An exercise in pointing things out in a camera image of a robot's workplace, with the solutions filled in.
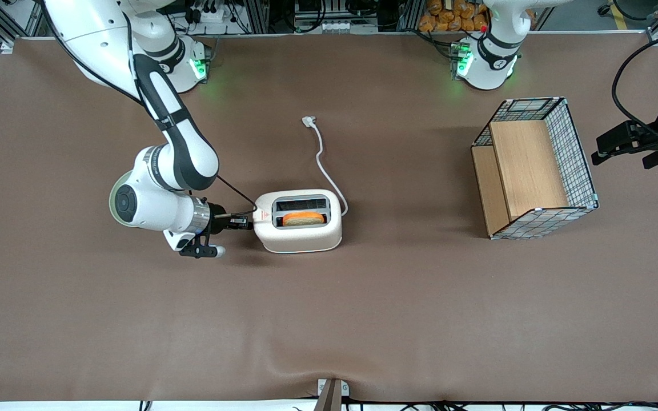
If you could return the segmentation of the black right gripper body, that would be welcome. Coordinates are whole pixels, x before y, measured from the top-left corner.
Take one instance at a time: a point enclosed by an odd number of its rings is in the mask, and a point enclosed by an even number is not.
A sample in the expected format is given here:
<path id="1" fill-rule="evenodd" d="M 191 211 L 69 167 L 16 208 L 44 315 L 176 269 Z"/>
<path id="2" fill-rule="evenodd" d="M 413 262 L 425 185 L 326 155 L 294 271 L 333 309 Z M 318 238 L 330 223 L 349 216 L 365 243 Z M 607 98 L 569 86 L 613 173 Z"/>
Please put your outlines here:
<path id="1" fill-rule="evenodd" d="M 224 231 L 230 223 L 230 214 L 227 213 L 223 206 L 215 203 L 209 203 L 209 209 L 211 213 L 209 234 L 211 236 L 216 236 Z"/>

